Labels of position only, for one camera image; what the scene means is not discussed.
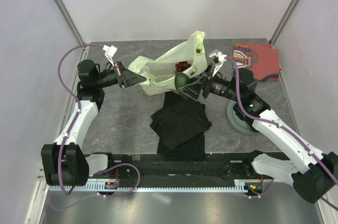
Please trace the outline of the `green avocado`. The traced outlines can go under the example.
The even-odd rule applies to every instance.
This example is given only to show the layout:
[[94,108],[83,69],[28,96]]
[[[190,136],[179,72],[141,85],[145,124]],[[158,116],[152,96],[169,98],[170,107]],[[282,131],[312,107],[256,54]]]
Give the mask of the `green avocado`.
[[176,74],[175,79],[174,79],[175,88],[177,92],[179,93],[179,95],[185,100],[189,99],[189,97],[186,94],[179,92],[179,88],[184,87],[190,83],[191,83],[191,79],[185,73],[178,72]]

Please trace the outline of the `red grape bunch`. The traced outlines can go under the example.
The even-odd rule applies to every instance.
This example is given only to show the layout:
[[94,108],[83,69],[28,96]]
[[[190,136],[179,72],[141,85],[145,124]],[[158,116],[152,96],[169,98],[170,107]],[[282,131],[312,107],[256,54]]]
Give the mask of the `red grape bunch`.
[[183,72],[191,67],[191,64],[187,61],[180,61],[175,64],[175,73]]

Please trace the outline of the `light green plastic bag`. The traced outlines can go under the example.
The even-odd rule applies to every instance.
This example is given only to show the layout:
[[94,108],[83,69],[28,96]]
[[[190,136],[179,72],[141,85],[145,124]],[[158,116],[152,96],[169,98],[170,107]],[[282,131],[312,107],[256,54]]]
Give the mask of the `light green plastic bag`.
[[146,78],[140,83],[145,94],[152,96],[175,90],[174,79],[180,62],[187,62],[183,70],[189,78],[201,74],[207,68],[204,49],[205,32],[195,31],[187,41],[173,47],[160,57],[152,60],[139,56],[128,67],[128,70]]

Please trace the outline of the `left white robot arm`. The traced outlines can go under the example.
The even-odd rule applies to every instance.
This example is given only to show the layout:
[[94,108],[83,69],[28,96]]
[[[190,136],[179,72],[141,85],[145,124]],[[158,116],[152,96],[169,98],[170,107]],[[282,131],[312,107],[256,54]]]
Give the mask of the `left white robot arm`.
[[81,61],[78,66],[76,105],[61,134],[52,144],[41,149],[46,183],[49,186],[84,186],[99,173],[111,178],[116,166],[108,153],[88,156],[82,151],[83,141],[93,119],[104,101],[104,88],[119,85],[128,88],[146,81],[146,78],[125,68],[119,61],[100,71],[92,60]]

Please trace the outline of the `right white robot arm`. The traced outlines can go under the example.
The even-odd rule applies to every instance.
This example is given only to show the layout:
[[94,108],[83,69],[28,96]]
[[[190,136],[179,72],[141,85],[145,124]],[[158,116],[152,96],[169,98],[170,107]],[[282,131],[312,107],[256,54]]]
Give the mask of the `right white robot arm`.
[[213,66],[193,78],[179,72],[175,76],[175,88],[194,100],[209,94],[229,99],[228,119],[233,127],[245,134],[262,133],[288,157],[282,161],[253,151],[242,164],[245,177],[252,179],[263,174],[291,185],[309,203],[322,199],[337,185],[337,154],[324,153],[284,123],[256,94],[257,82],[250,70],[240,68],[233,72],[231,80],[219,76]]

